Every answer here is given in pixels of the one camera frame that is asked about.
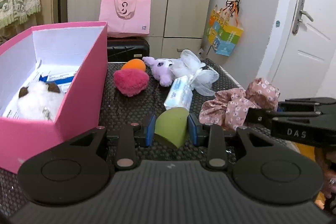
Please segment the pink floral scrunchie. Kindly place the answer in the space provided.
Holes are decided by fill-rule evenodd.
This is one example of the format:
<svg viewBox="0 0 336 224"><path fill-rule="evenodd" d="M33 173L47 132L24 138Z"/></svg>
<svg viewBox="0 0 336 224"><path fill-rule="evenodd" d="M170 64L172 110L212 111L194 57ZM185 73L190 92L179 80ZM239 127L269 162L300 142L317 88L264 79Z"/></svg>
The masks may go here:
<svg viewBox="0 0 336 224"><path fill-rule="evenodd" d="M244 124L249 109L276 110L280 90L264 78L254 79L245 90L233 88L215 93L199 113L199 122L212 123L225 130L236 130Z"/></svg>

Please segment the white tissue pack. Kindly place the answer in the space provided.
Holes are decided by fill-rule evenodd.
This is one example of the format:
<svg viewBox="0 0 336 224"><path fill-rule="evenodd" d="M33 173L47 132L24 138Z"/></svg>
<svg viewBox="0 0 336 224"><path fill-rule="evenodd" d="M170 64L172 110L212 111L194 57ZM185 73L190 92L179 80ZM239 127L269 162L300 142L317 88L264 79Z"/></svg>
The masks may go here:
<svg viewBox="0 0 336 224"><path fill-rule="evenodd" d="M193 93L189 85L189 78L182 76L174 80L163 105L166 110L183 107L190 111L192 99Z"/></svg>

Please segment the white plush cat toy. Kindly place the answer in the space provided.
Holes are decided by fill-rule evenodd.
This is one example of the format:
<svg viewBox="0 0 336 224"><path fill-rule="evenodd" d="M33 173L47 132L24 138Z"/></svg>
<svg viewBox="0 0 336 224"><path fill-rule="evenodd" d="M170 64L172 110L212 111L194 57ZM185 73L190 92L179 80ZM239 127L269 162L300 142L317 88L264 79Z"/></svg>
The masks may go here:
<svg viewBox="0 0 336 224"><path fill-rule="evenodd" d="M53 121L65 93L56 83L37 81L22 87L18 94L17 108L20 118Z"/></svg>

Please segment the green makeup sponge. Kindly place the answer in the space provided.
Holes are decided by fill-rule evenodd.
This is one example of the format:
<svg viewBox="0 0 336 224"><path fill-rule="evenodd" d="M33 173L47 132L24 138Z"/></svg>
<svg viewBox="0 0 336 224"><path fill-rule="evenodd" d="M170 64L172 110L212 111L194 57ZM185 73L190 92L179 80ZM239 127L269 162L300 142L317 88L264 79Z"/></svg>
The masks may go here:
<svg viewBox="0 0 336 224"><path fill-rule="evenodd" d="M155 122L155 140L171 149L179 149L188 136L188 116L189 112L183 107L164 111Z"/></svg>

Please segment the blue tissue pack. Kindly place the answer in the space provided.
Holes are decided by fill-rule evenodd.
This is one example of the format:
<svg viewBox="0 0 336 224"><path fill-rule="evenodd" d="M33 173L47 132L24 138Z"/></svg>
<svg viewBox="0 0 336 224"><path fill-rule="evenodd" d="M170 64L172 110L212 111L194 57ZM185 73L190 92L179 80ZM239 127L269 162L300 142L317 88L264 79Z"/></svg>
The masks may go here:
<svg viewBox="0 0 336 224"><path fill-rule="evenodd" d="M55 83L64 93L68 91L76 75L76 71L56 73L51 75L40 75L39 81L44 83Z"/></svg>

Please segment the red heart plush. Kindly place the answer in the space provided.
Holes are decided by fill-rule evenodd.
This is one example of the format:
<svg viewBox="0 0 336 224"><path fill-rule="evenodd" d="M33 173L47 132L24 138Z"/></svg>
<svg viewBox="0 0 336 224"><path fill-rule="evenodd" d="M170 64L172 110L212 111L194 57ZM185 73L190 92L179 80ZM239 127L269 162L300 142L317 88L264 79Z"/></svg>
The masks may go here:
<svg viewBox="0 0 336 224"><path fill-rule="evenodd" d="M147 88L149 75L141 69L120 69L113 74L113 80L123 95L132 97Z"/></svg>

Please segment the purple plush toy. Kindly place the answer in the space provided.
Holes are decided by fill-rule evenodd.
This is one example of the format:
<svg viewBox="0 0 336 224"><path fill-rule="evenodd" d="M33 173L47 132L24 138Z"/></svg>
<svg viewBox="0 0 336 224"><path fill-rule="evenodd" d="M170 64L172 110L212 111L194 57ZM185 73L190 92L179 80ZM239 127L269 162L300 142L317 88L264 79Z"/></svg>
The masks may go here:
<svg viewBox="0 0 336 224"><path fill-rule="evenodd" d="M171 70L175 59L155 59L154 57L143 57L142 61L150 68L151 74L163 87L169 87L175 80Z"/></svg>

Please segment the orange makeup sponge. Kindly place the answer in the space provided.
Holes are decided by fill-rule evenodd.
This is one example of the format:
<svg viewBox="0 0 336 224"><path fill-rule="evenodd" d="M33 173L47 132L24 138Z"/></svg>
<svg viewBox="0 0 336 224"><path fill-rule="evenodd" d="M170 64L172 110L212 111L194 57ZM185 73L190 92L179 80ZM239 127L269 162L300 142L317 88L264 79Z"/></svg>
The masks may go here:
<svg viewBox="0 0 336 224"><path fill-rule="evenodd" d="M139 69L146 71L146 64L141 59L132 59L126 62L121 69Z"/></svg>

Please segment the pink cardboard box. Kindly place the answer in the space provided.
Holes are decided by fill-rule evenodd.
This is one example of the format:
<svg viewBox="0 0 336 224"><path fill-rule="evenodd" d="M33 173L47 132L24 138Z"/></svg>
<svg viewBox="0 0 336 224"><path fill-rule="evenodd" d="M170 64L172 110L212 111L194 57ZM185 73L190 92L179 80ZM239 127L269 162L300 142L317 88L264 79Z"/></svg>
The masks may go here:
<svg viewBox="0 0 336 224"><path fill-rule="evenodd" d="M1 112L14 105L37 68L75 66L56 117L34 121L1 117L1 167L22 163L98 125L107 71L107 25L69 22L31 27L1 45Z"/></svg>

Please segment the white door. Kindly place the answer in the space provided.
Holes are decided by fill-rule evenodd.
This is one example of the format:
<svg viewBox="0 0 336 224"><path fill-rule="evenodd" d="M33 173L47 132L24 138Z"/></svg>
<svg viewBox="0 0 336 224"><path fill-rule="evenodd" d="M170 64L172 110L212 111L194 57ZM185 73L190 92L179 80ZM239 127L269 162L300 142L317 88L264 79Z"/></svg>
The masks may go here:
<svg viewBox="0 0 336 224"><path fill-rule="evenodd" d="M288 37L272 80L281 100L335 97L335 0L305 0L298 33Z"/></svg>

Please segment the colourful paper gift bag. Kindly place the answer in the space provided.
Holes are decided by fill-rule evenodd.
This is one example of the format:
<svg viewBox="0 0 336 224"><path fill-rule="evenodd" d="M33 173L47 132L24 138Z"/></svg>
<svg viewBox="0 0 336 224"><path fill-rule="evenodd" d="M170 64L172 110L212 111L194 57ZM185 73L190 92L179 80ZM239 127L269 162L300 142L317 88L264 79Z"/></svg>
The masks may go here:
<svg viewBox="0 0 336 224"><path fill-rule="evenodd" d="M215 5L205 29L210 47L218 55L229 57L244 30L239 19L241 0L226 0L224 7Z"/></svg>

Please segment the black suitcase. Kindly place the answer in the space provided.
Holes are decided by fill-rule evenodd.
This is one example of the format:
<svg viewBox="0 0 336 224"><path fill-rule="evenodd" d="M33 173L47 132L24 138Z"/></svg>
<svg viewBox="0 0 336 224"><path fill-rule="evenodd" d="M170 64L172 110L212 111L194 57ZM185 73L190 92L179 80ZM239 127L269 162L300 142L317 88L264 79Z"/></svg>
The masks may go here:
<svg viewBox="0 0 336 224"><path fill-rule="evenodd" d="M127 62L150 55L149 43L142 37L107 38L108 62Z"/></svg>

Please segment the pink tote bag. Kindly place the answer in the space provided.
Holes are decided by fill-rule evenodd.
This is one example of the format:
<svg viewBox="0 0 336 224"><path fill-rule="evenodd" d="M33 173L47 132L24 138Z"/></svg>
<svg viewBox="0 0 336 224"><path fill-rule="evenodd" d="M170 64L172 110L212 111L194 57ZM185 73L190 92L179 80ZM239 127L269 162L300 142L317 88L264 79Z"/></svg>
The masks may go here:
<svg viewBox="0 0 336 224"><path fill-rule="evenodd" d="M108 36L127 38L150 34L151 0L101 0L98 19Z"/></svg>

